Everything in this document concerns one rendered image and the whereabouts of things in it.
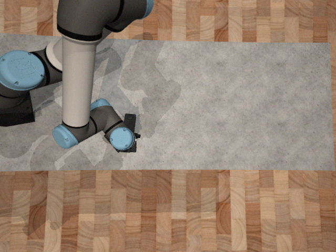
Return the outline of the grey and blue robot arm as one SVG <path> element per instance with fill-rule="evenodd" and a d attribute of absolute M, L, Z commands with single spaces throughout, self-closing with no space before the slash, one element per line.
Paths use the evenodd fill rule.
<path fill-rule="evenodd" d="M 62 81 L 62 124 L 52 131 L 60 147 L 69 149 L 103 131 L 114 148 L 131 148 L 137 141 L 136 114 L 126 113 L 123 122 L 106 99 L 91 104 L 96 49 L 110 33 L 147 17 L 153 4 L 153 0 L 59 0 L 59 40 L 43 50 L 12 50 L 0 56 L 0 109 L 19 105 L 28 91 Z"/>

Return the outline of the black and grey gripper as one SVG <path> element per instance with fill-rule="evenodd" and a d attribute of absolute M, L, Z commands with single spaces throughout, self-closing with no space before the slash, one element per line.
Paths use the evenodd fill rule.
<path fill-rule="evenodd" d="M 137 134 L 137 133 L 134 133 L 134 135 L 135 135 L 136 139 L 140 138 L 140 136 L 141 136 L 140 134 Z M 135 142 L 135 144 L 131 148 L 126 149 L 126 150 L 118 150 L 118 151 L 130 153 L 130 152 L 136 152 L 135 150 L 137 150 L 136 142 Z"/>

